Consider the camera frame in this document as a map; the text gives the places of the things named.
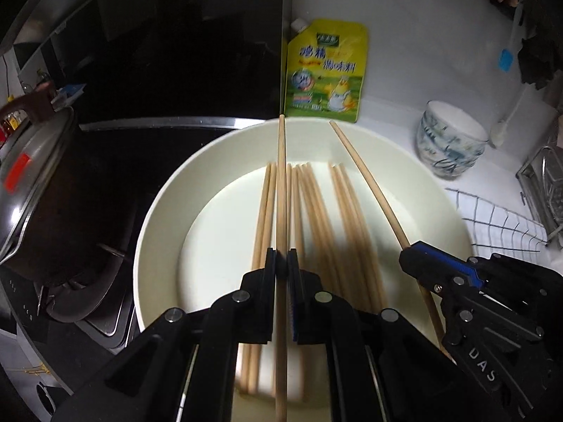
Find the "white black grid cloth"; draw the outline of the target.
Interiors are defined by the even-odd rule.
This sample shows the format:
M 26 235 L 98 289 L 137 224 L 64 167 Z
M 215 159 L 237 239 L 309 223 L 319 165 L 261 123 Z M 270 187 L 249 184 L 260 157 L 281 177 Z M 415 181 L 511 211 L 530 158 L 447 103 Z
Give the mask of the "white black grid cloth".
M 445 191 L 465 222 L 475 256 L 489 258 L 492 254 L 502 254 L 540 263 L 547 245 L 547 234 L 541 224 L 472 193 L 453 188 Z

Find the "large cream round basin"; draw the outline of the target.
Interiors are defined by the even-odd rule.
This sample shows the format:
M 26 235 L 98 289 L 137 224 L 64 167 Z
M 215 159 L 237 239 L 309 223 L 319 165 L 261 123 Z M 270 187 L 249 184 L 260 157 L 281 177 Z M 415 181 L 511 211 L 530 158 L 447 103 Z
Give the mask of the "large cream round basin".
M 458 258 L 469 234 L 445 191 L 420 162 L 354 124 L 338 126 L 375 177 L 410 242 Z M 134 305 L 148 327 L 170 308 L 209 308 L 251 270 L 264 172 L 277 165 L 279 122 L 236 130 L 188 158 L 164 184 L 144 220 L 134 256 Z M 297 167 L 305 262 L 326 290 L 363 308 L 330 165 L 343 164 L 377 254 L 388 306 L 422 333 L 420 343 L 386 337 L 376 359 L 398 421 L 451 421 L 462 383 L 438 341 L 417 282 L 399 264 L 401 247 L 366 180 L 329 123 L 285 121 L 286 164 Z

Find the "stacked blue floral bowls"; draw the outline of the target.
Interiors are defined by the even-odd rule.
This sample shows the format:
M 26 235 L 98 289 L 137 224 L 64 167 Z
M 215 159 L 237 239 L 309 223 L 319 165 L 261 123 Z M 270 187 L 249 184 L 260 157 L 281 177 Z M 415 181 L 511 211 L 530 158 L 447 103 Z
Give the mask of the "stacked blue floral bowls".
M 426 103 L 415 143 L 420 160 L 435 175 L 456 179 L 485 152 L 488 133 L 465 111 L 432 100 Z

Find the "stainless steel dish rack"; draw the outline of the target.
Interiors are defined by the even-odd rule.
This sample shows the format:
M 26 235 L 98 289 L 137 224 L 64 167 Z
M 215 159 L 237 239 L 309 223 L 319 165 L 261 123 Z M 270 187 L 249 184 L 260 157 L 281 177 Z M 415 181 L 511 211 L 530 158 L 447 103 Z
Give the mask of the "stainless steel dish rack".
M 516 173 L 532 217 L 546 231 L 548 243 L 562 248 L 562 149 L 540 146 Z

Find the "pot with glass lid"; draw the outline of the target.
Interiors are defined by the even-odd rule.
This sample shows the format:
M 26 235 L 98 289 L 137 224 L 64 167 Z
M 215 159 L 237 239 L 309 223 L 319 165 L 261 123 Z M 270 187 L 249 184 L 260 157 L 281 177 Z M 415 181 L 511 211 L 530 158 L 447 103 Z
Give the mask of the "pot with glass lid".
M 28 114 L 28 123 L 1 150 L 1 263 L 38 284 L 78 275 L 94 236 L 94 202 L 74 110 L 55 110 L 42 95 L 1 110 Z

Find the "blue silicone brush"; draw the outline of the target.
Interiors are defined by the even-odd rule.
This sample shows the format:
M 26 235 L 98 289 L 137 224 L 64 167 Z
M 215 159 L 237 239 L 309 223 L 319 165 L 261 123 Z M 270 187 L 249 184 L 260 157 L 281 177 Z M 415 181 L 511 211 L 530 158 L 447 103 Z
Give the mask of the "blue silicone brush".
M 508 72 L 513 63 L 514 54 L 509 49 L 502 49 L 498 59 L 498 67 L 501 71 Z

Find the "yellow seasoning pouch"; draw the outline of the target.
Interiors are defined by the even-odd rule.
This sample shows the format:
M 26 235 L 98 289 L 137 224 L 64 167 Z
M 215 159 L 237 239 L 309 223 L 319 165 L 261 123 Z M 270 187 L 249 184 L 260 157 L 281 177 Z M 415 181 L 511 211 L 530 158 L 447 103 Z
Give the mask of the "yellow seasoning pouch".
M 366 74 L 367 28 L 357 22 L 296 19 L 287 47 L 284 115 L 358 119 Z

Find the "black hanging cloth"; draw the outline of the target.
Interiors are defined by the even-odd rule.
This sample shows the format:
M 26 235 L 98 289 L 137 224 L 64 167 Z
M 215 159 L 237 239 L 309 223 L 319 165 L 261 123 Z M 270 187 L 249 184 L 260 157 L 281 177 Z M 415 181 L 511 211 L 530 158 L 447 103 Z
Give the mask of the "black hanging cloth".
M 521 82 L 541 90 L 562 69 L 562 46 L 546 36 L 535 35 L 522 40 L 517 59 Z

